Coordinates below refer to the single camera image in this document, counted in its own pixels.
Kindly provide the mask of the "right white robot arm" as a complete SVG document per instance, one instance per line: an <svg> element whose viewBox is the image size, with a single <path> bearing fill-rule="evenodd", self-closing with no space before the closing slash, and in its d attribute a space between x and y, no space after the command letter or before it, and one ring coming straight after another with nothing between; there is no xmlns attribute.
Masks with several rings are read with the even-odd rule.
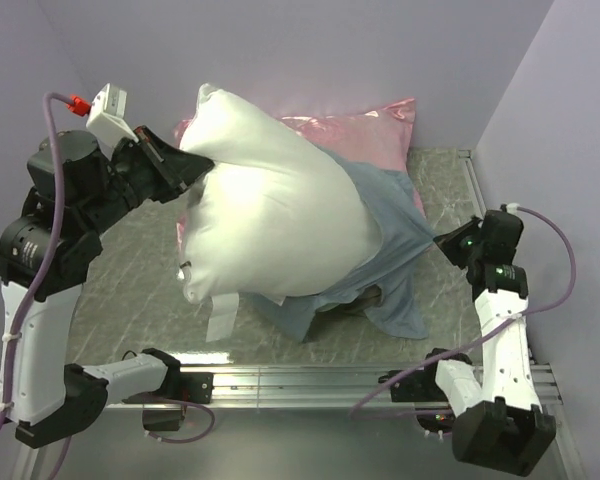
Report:
<svg viewBox="0 0 600 480"><path fill-rule="evenodd" d="M440 359L420 376L424 394L447 397L454 420L456 460L527 477L556 435L555 419L544 413L529 359L526 272L514 263L522 220L506 209L488 210L456 230L439 235L436 246L465 271L483 338L482 375L460 353L436 349Z"/></svg>

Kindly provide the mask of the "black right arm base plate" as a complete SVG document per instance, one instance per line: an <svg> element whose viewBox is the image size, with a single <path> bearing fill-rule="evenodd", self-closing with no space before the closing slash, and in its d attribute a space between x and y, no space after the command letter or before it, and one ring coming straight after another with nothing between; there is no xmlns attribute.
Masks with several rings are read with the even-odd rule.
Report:
<svg viewBox="0 0 600 480"><path fill-rule="evenodd" d="M447 397L435 382L434 373L426 369L416 370L396 382L390 388L394 403L445 402Z"/></svg>

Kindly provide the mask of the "white pillow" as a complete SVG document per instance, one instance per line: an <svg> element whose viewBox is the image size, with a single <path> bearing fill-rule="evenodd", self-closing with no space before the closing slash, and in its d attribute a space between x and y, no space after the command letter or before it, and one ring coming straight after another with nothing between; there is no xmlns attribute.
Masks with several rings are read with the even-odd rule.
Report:
<svg viewBox="0 0 600 480"><path fill-rule="evenodd" d="M241 294L318 294L378 252L380 228L345 170L241 97L201 86L180 146L214 163L177 227L184 296L212 304L208 341L232 334Z"/></svg>

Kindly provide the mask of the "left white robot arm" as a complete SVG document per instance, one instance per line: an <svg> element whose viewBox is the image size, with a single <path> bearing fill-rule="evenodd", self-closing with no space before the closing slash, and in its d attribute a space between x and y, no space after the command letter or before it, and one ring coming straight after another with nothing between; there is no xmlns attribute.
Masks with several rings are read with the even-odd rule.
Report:
<svg viewBox="0 0 600 480"><path fill-rule="evenodd" d="M18 441L37 449L69 438L128 399L183 399L181 365L158 349L100 366L69 364L65 355L102 235L146 201L179 198L212 168L144 126L111 156L93 134L71 130L29 158L32 188L0 238L3 364L12 367L0 376L0 421L15 424Z"/></svg>

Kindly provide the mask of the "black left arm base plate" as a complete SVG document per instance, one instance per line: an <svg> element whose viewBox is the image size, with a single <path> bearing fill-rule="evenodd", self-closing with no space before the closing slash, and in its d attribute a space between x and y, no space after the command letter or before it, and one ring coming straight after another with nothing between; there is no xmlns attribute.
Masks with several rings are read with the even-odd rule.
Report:
<svg viewBox="0 0 600 480"><path fill-rule="evenodd" d="M190 403L208 405L211 403L214 389L212 372L182 372L176 399Z"/></svg>

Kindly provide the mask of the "blue-grey pillowcase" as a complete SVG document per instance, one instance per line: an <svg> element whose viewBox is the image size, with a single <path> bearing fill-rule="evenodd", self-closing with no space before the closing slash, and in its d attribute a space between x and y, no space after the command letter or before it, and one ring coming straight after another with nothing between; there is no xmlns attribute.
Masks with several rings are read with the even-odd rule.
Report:
<svg viewBox="0 0 600 480"><path fill-rule="evenodd" d="M417 307L418 258L433 245L434 231L413 200L407 173L351 162L327 151L349 175L381 234L378 252L326 291L291 297L278 305L259 294L243 297L291 339L303 342L319 313L352 306L383 333L421 340L429 332Z"/></svg>

